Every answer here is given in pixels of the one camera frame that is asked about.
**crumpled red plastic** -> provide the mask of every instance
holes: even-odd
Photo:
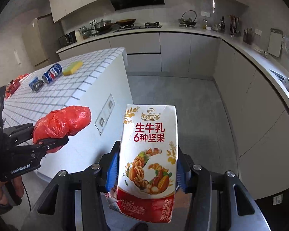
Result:
[[[91,122],[91,111],[88,107],[69,106],[60,110],[51,111],[36,122],[33,131],[33,143],[45,138],[63,138],[74,136]],[[54,153],[62,146],[48,150]]]

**yellow sponge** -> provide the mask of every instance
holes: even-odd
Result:
[[[63,75],[67,76],[75,73],[82,65],[83,61],[72,62],[66,69],[63,70]]]

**bolt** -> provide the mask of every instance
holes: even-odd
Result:
[[[226,174],[227,174],[228,177],[234,177],[235,176],[235,173],[230,171],[230,170],[227,171]]]
[[[61,171],[58,172],[58,175],[59,175],[60,177],[63,177],[63,176],[66,175],[66,171],[65,171],[65,170],[61,170]]]
[[[201,167],[201,165],[199,165],[199,164],[194,164],[194,165],[193,165],[193,169],[194,169],[194,170],[201,170],[202,167]]]
[[[94,163],[92,164],[91,169],[98,170],[100,167],[101,165],[99,165],[98,163]]]

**gold logo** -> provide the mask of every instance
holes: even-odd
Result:
[[[149,108],[147,114],[141,113],[141,119],[144,121],[156,121],[159,119],[159,116],[160,114],[156,114],[154,108]]]

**blue gripper pad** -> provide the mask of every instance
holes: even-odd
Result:
[[[187,185],[186,185],[187,176],[179,159],[177,160],[177,164],[178,165],[177,165],[177,171],[176,171],[176,182],[178,183],[182,191],[185,193],[185,190],[187,188]]]
[[[118,176],[118,161],[119,161],[118,155],[119,154],[116,153],[113,156],[113,159],[107,171],[107,181],[105,188],[108,190],[108,192],[110,192],[110,189],[113,188],[113,186],[115,185]]]

